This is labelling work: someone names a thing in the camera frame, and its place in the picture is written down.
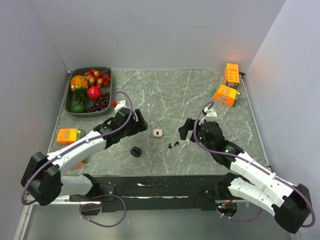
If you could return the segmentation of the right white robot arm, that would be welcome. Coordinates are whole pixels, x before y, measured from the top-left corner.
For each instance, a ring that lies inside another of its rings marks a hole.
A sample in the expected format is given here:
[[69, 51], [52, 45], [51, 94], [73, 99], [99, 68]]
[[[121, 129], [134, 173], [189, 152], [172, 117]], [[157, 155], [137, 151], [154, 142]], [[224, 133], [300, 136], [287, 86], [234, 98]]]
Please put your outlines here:
[[314, 216], [309, 189], [294, 185], [257, 163], [235, 143], [225, 139], [215, 121], [188, 118], [178, 129], [181, 140], [192, 132], [191, 141], [208, 151], [220, 165], [232, 171], [232, 177], [218, 187], [223, 199], [232, 196], [244, 199], [271, 214], [291, 234], [306, 227], [304, 222]]

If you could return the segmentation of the beige earbud charging case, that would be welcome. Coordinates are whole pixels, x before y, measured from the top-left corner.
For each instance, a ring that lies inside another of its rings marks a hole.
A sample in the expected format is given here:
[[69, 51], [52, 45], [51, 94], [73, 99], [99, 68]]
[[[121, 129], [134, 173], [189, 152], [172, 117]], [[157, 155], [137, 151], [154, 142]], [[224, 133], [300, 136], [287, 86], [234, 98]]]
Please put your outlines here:
[[152, 136], [154, 138], [161, 138], [163, 136], [163, 130], [162, 129], [153, 129]]

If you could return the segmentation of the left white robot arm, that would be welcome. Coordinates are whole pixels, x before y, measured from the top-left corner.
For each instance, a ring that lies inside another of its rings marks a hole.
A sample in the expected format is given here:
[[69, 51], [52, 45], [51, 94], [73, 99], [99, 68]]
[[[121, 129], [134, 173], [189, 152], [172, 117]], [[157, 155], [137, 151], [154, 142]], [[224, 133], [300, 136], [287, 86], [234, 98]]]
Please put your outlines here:
[[33, 154], [21, 179], [21, 203], [27, 205], [26, 194], [41, 206], [61, 196], [80, 195], [87, 201], [95, 200], [100, 183], [90, 174], [67, 176], [71, 168], [93, 154], [99, 153], [121, 139], [148, 129], [141, 111], [122, 107], [115, 116], [97, 125], [85, 137], [46, 155]]

